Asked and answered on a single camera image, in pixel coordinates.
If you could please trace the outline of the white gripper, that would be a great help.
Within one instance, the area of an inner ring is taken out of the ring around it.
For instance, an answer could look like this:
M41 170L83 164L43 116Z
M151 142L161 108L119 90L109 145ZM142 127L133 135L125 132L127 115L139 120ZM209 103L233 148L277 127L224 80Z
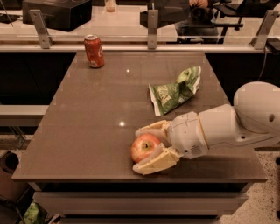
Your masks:
M151 134L162 143L147 158L133 165L133 171L138 174L147 175L173 167L180 155L193 159L208 153L200 118L195 112L179 115L172 121L154 122L135 133L137 137L143 134Z

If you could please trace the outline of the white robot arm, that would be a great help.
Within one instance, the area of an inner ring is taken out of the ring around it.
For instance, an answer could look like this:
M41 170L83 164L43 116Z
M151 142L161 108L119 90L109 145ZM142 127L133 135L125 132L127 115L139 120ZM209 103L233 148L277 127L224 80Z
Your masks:
M193 159L220 147L267 147L280 141L280 87L253 81L239 87L234 104L179 115L136 131L153 134L161 144L133 165L146 175L173 167L181 158Z

